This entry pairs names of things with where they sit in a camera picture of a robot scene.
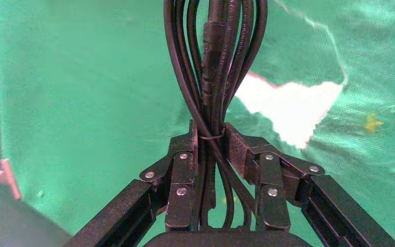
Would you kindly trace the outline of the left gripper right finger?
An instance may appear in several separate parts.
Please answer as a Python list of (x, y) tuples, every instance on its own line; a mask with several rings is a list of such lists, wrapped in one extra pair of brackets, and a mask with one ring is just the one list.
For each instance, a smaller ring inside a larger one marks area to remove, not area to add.
[(226, 156), (255, 186), (253, 212), (259, 231), (277, 232), (282, 246), (308, 243), (290, 234), (288, 205), (299, 207), (324, 246), (395, 246), (395, 240), (317, 164), (277, 150), (261, 137), (225, 125)]

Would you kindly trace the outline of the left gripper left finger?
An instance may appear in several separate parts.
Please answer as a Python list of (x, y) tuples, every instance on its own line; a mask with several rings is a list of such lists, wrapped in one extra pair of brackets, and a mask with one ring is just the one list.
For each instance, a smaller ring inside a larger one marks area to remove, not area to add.
[(137, 246), (165, 212), (167, 231), (190, 231), (193, 221), (194, 181), (198, 131), (170, 139), (167, 154), (143, 170), (65, 246)]

